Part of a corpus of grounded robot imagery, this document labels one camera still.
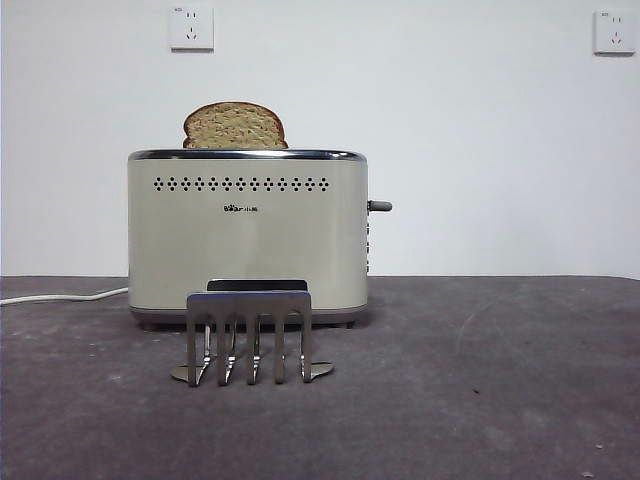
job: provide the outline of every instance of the toaster base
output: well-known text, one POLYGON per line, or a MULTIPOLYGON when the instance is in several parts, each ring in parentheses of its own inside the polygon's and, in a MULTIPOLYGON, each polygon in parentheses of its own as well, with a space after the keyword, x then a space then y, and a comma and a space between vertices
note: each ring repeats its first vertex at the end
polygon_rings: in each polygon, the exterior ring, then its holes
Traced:
MULTIPOLYGON (((367 305, 358 307, 341 308, 336 310, 314 310, 313 325, 344 325, 352 324, 366 318, 367 305)), ((154 325, 185 325, 186 310, 166 310, 129 307, 133 317, 138 320, 143 328, 154 325)), ((265 319, 263 324, 270 325, 269 319, 265 319)))

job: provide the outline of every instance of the toaster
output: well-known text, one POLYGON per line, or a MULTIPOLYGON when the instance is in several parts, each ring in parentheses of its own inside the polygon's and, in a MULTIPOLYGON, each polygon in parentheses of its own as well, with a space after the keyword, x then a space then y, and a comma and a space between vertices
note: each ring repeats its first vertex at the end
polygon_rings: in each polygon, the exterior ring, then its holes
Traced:
POLYGON ((212 280, 305 282, 314 323, 366 308, 367 216, 391 205, 367 200, 361 154, 144 150, 129 156, 128 192, 129 306, 142 323, 184 323, 187 296, 212 280))

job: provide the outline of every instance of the toaster lever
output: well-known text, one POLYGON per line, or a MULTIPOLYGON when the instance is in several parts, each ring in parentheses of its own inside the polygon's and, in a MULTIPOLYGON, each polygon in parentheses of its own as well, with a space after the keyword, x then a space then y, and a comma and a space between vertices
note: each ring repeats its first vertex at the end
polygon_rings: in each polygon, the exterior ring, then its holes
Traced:
POLYGON ((367 210, 370 212, 390 212, 393 208, 391 202, 381 202, 379 200, 369 200, 367 210))

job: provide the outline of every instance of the bread crust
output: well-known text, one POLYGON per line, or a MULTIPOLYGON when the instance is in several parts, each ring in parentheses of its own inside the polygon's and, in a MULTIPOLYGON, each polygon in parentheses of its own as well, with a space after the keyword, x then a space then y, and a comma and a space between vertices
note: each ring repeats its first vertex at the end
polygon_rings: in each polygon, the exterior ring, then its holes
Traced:
POLYGON ((211 108, 211 107, 218 107, 221 105, 249 105, 252 107, 257 107, 258 109, 262 110, 264 113, 266 113, 267 115, 269 115, 276 123, 276 128, 278 129, 278 140, 284 145, 283 148, 289 148, 289 145, 287 144, 286 140, 284 139, 284 127, 282 126, 282 122, 280 121, 280 118, 278 118, 278 115, 276 115, 273 111, 269 110, 266 107, 263 107, 262 105, 258 105, 256 103, 250 103, 250 102, 216 102, 216 103, 210 103, 208 105, 203 105, 202 107, 198 108, 197 110, 191 112, 187 118, 185 119, 184 123, 182 124, 182 129, 184 130, 184 133, 187 135, 187 138, 184 139, 184 141, 182 142, 182 148, 197 148, 197 147, 189 147, 189 142, 191 141, 191 138, 189 137, 189 131, 187 130, 187 125, 189 123, 189 121, 198 113, 200 113, 202 110, 211 108))

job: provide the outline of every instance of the toaster logo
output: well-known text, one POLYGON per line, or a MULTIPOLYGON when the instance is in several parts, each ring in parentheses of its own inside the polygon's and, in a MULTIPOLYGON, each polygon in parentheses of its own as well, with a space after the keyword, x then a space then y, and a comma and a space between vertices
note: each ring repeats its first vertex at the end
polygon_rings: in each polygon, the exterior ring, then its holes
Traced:
POLYGON ((229 212, 229 213, 235 213, 235 212, 257 212, 258 211, 258 207, 255 206, 237 206, 234 204, 230 204, 230 205, 225 205, 224 206, 224 211, 225 212, 229 212))

